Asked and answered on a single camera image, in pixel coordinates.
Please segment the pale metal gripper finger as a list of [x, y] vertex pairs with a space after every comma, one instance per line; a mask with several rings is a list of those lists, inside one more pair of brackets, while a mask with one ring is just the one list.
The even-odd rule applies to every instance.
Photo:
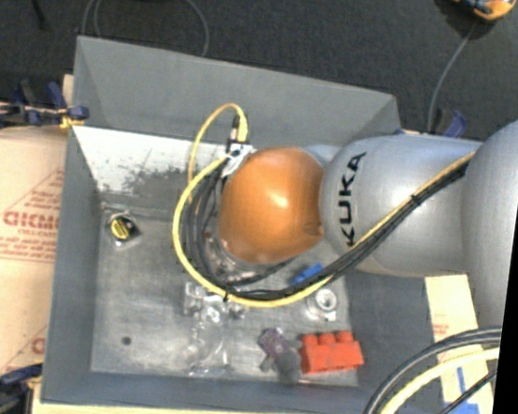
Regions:
[[182, 299], [182, 315], [188, 327], [188, 342], [182, 352], [187, 373], [194, 376], [206, 354], [206, 296], [208, 292], [196, 283], [186, 282]]
[[236, 326], [246, 317], [245, 307], [231, 302], [214, 302], [204, 308], [198, 367], [228, 371]]

